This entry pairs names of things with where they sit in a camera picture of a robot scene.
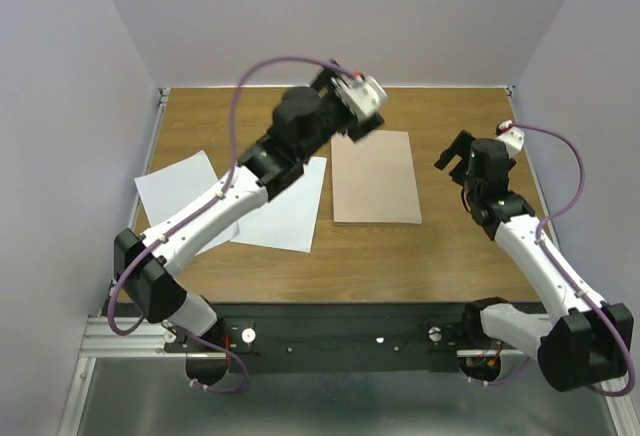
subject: metal frame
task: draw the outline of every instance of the metal frame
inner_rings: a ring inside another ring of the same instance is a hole
[[[432,86],[411,86],[429,88]],[[515,108],[511,98],[512,87],[504,87],[507,95],[507,100],[511,105],[511,111],[514,115],[514,119],[517,120]],[[149,148],[144,165],[144,173],[149,171],[153,153],[155,151],[156,143],[160,128],[162,126],[162,120],[166,109],[167,101],[170,94],[170,88],[160,89],[160,100],[158,105],[158,112],[156,122],[153,129]],[[531,164],[530,155],[525,148],[525,155],[529,161],[529,166],[533,175],[534,183],[542,207],[545,213],[548,213],[544,194],[538,180],[537,173],[534,166]],[[133,227],[138,217],[140,210],[140,198],[136,194],[134,206],[131,211],[129,219],[129,227]],[[553,230],[553,226],[550,225],[550,236],[554,243],[558,245],[556,233]],[[118,318],[118,322],[126,326],[131,324],[134,318]],[[106,318],[97,317],[89,318],[85,327],[85,333],[82,338],[81,347],[78,355],[78,362],[71,381],[69,394],[65,404],[62,420],[58,430],[58,436],[73,436],[78,433],[80,423],[82,421],[82,415],[86,405],[87,397],[89,394],[89,388],[93,377],[96,359],[97,358],[175,358],[185,357],[184,353],[168,354],[164,351],[164,333],[165,329],[159,325],[149,325],[143,323],[136,333],[128,338],[121,338],[113,333],[106,324]],[[461,351],[460,357],[473,356],[474,352]],[[224,357],[223,355],[208,355],[211,357]],[[622,380],[608,381],[602,384],[602,387],[606,390],[617,390],[624,386]],[[640,422],[636,415],[636,412],[629,396],[622,398],[607,398],[607,406],[614,423],[614,427],[619,436],[634,436],[640,434]]]

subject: sheet of paper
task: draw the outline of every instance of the sheet of paper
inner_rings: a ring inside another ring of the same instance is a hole
[[[204,151],[171,166],[135,179],[149,224],[166,221],[218,182]],[[238,233],[234,223],[200,250],[201,254],[229,241]]]
[[[408,133],[335,136],[331,158],[336,223],[422,223]]]
[[[305,174],[269,204],[244,216],[234,243],[311,251],[327,158],[311,158]]]

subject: wall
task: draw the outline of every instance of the wall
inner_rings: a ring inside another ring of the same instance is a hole
[[[0,434],[55,434],[157,91],[111,0],[0,0]]]
[[[477,86],[515,82],[563,0],[113,1],[162,86],[234,83],[291,53],[335,57],[386,84]],[[286,65],[254,82],[313,71]]]
[[[584,197],[558,219],[568,259],[609,301],[640,317],[640,0],[567,0],[517,84],[520,119],[556,129],[582,151]],[[576,165],[559,143],[529,138],[551,210],[575,192]],[[633,355],[640,365],[640,331]],[[640,408],[640,390],[633,399]]]

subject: beige paper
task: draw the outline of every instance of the beige paper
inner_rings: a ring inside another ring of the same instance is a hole
[[[336,223],[422,223],[408,133],[336,136],[331,158]]]

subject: table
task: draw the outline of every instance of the table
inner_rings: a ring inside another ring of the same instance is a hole
[[[264,134],[283,89],[243,91],[237,112],[241,152]],[[227,111],[232,89],[172,89],[151,171],[204,149],[218,175],[229,167]],[[408,131],[422,224],[336,225],[328,158],[311,253],[227,243],[197,256],[180,282],[208,300],[247,302],[467,301],[537,295],[511,259],[475,225],[460,188],[433,167],[462,129],[493,137],[511,119],[502,89],[389,89],[384,129]],[[511,187],[542,214],[524,153]],[[144,210],[135,225],[149,226]]]

